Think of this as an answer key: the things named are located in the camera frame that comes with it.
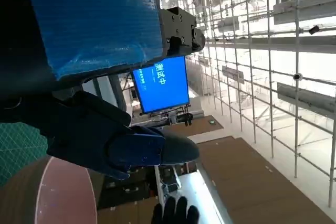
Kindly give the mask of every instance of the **metal pole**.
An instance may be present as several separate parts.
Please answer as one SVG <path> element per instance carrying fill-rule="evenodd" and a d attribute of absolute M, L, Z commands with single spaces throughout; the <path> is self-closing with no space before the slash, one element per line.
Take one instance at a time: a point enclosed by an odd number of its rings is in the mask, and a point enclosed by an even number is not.
<path fill-rule="evenodd" d="M 253 86 L 253 71 L 252 71 L 252 50 L 251 50 L 251 37 L 250 37 L 250 20 L 249 20 L 249 11 L 248 3 L 246 1 L 246 17 L 247 17 L 247 34 L 248 34 L 248 53 L 250 57 L 250 75 L 251 75 L 251 94 L 252 94 L 252 113 L 253 113 L 253 137 L 254 143 L 257 143 L 256 139 L 256 115 L 254 108 L 254 86 Z"/>
<path fill-rule="evenodd" d="M 231 13 L 232 13 L 232 18 L 233 18 L 233 36 L 234 36 L 234 40 L 236 39 L 236 27 L 235 27 L 235 13 L 233 10 L 233 0 L 231 0 Z M 239 101 L 239 115 L 240 115 L 240 130 L 243 131 L 243 121 L 242 121 L 242 116 L 241 116 L 241 103 L 240 103 L 240 88 L 239 88 L 239 71 L 238 71 L 238 57 L 237 57 L 237 47 L 236 47 L 236 42 L 234 42 L 235 44 L 235 56 L 236 56 L 236 69 L 237 69 L 237 83 L 238 83 L 238 101 Z"/>
<path fill-rule="evenodd" d="M 209 38 L 209 36 L 208 36 L 207 24 L 205 23 L 204 26 L 205 26 L 205 28 L 206 28 L 206 35 L 207 35 L 207 38 Z M 209 58 L 210 58 L 210 49 L 209 49 L 209 45 L 208 45 L 207 47 L 208 47 Z M 206 66 L 205 66 L 205 64 L 204 64 L 204 70 L 205 70 L 206 92 L 207 92 L 207 95 L 208 95 L 208 103 L 210 104 L 210 95 L 209 95 L 209 92 L 208 92 L 209 87 L 208 87 L 208 78 L 207 78 L 208 75 L 206 74 Z"/>
<path fill-rule="evenodd" d="M 209 9 L 209 19 L 210 19 L 210 22 L 211 22 L 211 15 L 212 15 L 212 4 L 211 4 L 211 0 L 206 0 L 207 1 L 207 5 L 210 4 L 210 7 L 208 8 Z M 214 38 L 214 33 L 215 31 L 213 31 L 213 23 L 212 25 L 210 24 L 211 26 L 211 35 L 213 36 Z M 210 47 L 208 46 L 208 53 L 209 53 L 209 66 L 210 66 L 210 73 L 211 73 L 211 82 L 212 82 L 212 95 L 214 97 L 214 106 L 215 106 L 215 109 L 216 109 L 216 98 L 215 98 L 215 88 L 214 88 L 214 75 L 212 73 L 212 60 L 211 60 L 211 54 L 210 54 Z"/>
<path fill-rule="evenodd" d="M 299 27 L 299 0 L 296 0 L 295 8 L 295 24 L 296 24 L 296 74 L 299 73 L 299 44 L 300 44 L 300 27 Z M 295 83 L 295 163 L 294 163 L 294 177 L 298 177 L 298 135 L 299 135 L 299 80 Z"/>
<path fill-rule="evenodd" d="M 212 3 L 210 1 L 210 7 L 211 7 L 211 21 L 212 21 L 212 34 L 213 34 L 213 37 L 215 38 L 216 35 L 215 35 L 215 29 L 214 29 L 214 16 L 213 16 L 213 7 L 212 7 Z M 222 115 L 223 115 L 223 103 L 222 103 L 222 89 L 221 89 L 221 85 L 220 85 L 220 81 L 219 81 L 219 69 L 218 69 L 218 54 L 217 54 L 217 46 L 216 46 L 216 41 L 215 41 L 215 53 L 216 53 L 216 63 L 217 63 L 217 75 L 218 75 L 218 86 L 219 86 L 219 97 L 220 97 L 220 107 L 221 107 L 221 110 L 222 110 Z"/>
<path fill-rule="evenodd" d="M 222 12 L 222 0 L 219 0 L 219 13 L 221 14 L 221 20 L 223 20 L 223 12 Z M 224 46 L 224 59 L 226 61 L 226 49 Z M 221 104 L 223 103 L 222 101 L 222 90 L 221 90 L 221 85 L 220 85 L 220 81 L 219 81 L 219 67 L 218 67 L 218 58 L 217 58 L 217 72 L 218 72 L 218 82 L 219 82 L 219 92 L 220 92 L 220 100 L 221 100 Z M 228 76 L 226 76 L 226 81 L 227 83 L 229 83 L 229 78 Z M 231 112 L 231 98 L 230 98 L 230 90 L 229 90 L 229 85 L 227 85 L 227 94 L 228 94 L 228 98 L 229 98 L 229 111 L 230 111 L 230 122 L 232 123 L 232 112 Z"/>
<path fill-rule="evenodd" d="M 271 35 L 270 35 L 270 19 L 269 19 L 269 0 L 267 1 L 267 40 L 268 40 L 268 64 L 269 64 L 269 116 L 271 121 L 271 154 L 274 158 L 274 138 L 273 138 L 273 98 L 272 98 L 272 66 L 271 66 Z"/>
<path fill-rule="evenodd" d="M 334 124 L 333 124 L 333 134 L 332 134 L 332 145 L 331 145 L 331 161 L 330 161 L 330 177 L 329 177 L 329 199 L 328 206 L 332 205 L 332 193 L 334 184 L 334 171 L 335 171 L 335 148 L 336 148 L 336 98 L 334 104 Z"/>

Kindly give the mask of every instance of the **hand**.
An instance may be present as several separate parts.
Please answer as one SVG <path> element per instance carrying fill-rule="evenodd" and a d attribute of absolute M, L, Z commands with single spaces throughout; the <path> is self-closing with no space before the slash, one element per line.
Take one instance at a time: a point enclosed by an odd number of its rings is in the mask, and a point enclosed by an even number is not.
<path fill-rule="evenodd" d="M 176 206 L 176 200 L 169 197 L 162 217 L 162 206 L 157 204 L 154 208 L 152 224 L 197 224 L 200 214 L 195 206 L 190 206 L 187 213 L 187 199 L 179 198 Z"/>

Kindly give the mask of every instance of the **metal scaffolding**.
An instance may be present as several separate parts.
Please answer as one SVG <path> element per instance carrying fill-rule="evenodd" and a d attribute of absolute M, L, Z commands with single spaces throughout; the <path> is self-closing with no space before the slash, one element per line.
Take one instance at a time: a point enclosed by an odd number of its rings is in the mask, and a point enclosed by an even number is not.
<path fill-rule="evenodd" d="M 176 4 L 178 0 L 170 0 L 167 7 L 172 7 Z M 305 87 L 301 86 L 302 81 L 309 81 L 311 83 L 317 83 L 322 85 L 327 85 L 330 89 L 335 89 L 335 80 L 324 80 L 323 78 L 311 78 L 307 76 L 302 76 L 299 72 L 301 61 L 299 61 L 302 54 L 305 53 L 304 49 L 301 48 L 300 38 L 302 34 L 306 34 L 309 29 L 300 28 L 300 0 L 292 0 L 295 6 L 292 6 L 293 12 L 295 14 L 295 19 L 293 23 L 295 24 L 295 29 L 285 28 L 279 29 L 275 27 L 273 14 L 273 4 L 281 2 L 281 0 L 179 0 L 183 1 L 183 7 L 197 17 L 199 26 L 203 27 L 204 34 L 206 36 L 206 48 L 204 48 L 202 53 L 202 62 L 199 60 L 198 54 L 192 55 L 192 61 L 198 62 L 202 65 L 202 77 L 200 85 L 202 86 L 202 94 L 207 95 L 208 103 L 212 103 L 211 96 L 214 99 L 214 108 L 220 109 L 223 115 L 223 105 L 229 108 L 229 118 L 231 123 L 233 122 L 232 111 L 239 115 L 240 119 L 240 130 L 245 130 L 243 128 L 243 119 L 247 120 L 253 125 L 253 140 L 257 143 L 256 131 L 261 130 L 263 133 L 270 137 L 271 145 L 271 156 L 274 158 L 274 142 L 280 143 L 291 151 L 294 155 L 294 177 L 298 177 L 298 159 L 306 161 L 311 166 L 315 167 L 321 173 L 329 177 L 329 200 L 328 205 L 332 205 L 332 194 L 333 194 L 333 183 L 335 181 L 334 170 L 335 170 L 335 148 L 336 148 L 336 98 L 334 100 L 333 113 L 328 115 L 329 120 L 333 121 L 333 126 L 328 127 L 326 124 L 322 126 L 320 123 L 313 121 L 306 114 L 302 114 L 303 111 L 308 111 L 314 114 L 315 111 L 311 112 L 307 109 L 303 110 L 300 107 L 300 90 Z M 266 6 L 264 8 L 259 7 L 256 2 L 262 1 Z M 267 28 L 265 30 L 256 30 L 254 21 L 251 18 L 255 18 L 257 15 L 261 15 L 260 19 L 266 21 Z M 231 20 L 230 24 L 232 27 L 226 30 L 223 27 L 225 20 Z M 336 31 L 336 24 L 332 27 L 322 26 L 320 28 L 322 32 Z M 274 36 L 282 36 L 288 34 L 295 34 L 295 66 L 293 73 L 285 72 L 274 68 L 272 62 L 274 60 L 274 50 L 272 46 L 272 38 Z M 268 59 L 267 65 L 260 65 L 258 62 L 258 50 L 252 48 L 252 37 L 261 37 L 267 40 L 265 44 L 265 51 L 267 52 Z M 248 47 L 243 49 L 237 44 L 240 40 L 247 40 Z M 246 51 L 246 57 L 241 53 L 242 50 Z M 224 73 L 223 69 L 232 69 L 230 73 Z M 208 78 L 211 79 L 212 88 L 209 88 Z M 292 81 L 295 88 L 295 98 L 292 104 L 288 101 L 281 101 L 277 103 L 277 99 L 281 96 L 279 90 L 277 90 L 275 82 L 278 82 L 277 78 L 287 78 Z M 216 106 L 216 102 L 220 102 L 220 107 Z M 290 125 L 280 127 L 275 127 L 276 115 L 283 114 L 286 118 L 294 119 L 294 123 Z M 260 123 L 261 118 L 267 117 L 265 125 Z M 324 134 L 329 134 L 328 136 L 323 136 L 320 138 L 312 139 L 305 143 L 300 143 L 300 129 L 303 125 L 305 127 L 311 127 L 312 130 L 318 130 Z M 293 134 L 293 143 L 289 144 L 288 141 L 284 140 L 283 136 L 278 135 L 278 132 L 290 127 L 295 127 Z M 330 159 L 330 170 L 329 168 L 321 167 L 321 165 L 316 164 L 310 157 L 303 155 L 298 149 L 303 145 L 311 145 L 316 142 L 321 143 L 331 139 L 331 159 Z"/>

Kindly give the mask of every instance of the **monitor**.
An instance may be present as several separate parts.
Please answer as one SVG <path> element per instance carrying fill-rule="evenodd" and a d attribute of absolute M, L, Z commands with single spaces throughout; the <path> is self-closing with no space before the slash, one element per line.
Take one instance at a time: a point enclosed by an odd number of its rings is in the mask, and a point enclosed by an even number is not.
<path fill-rule="evenodd" d="M 189 103 L 184 56 L 167 58 L 133 71 L 143 113 Z"/>

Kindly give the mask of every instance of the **blue plastic cover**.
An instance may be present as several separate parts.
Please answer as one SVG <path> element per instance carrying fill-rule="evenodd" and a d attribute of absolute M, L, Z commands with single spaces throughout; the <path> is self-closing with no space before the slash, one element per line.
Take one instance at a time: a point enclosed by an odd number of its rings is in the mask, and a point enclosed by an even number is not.
<path fill-rule="evenodd" d="M 48 63 L 69 74 L 162 56 L 155 0 L 31 0 Z"/>
<path fill-rule="evenodd" d="M 166 58 L 133 75 L 143 113 L 189 103 L 184 56 Z"/>

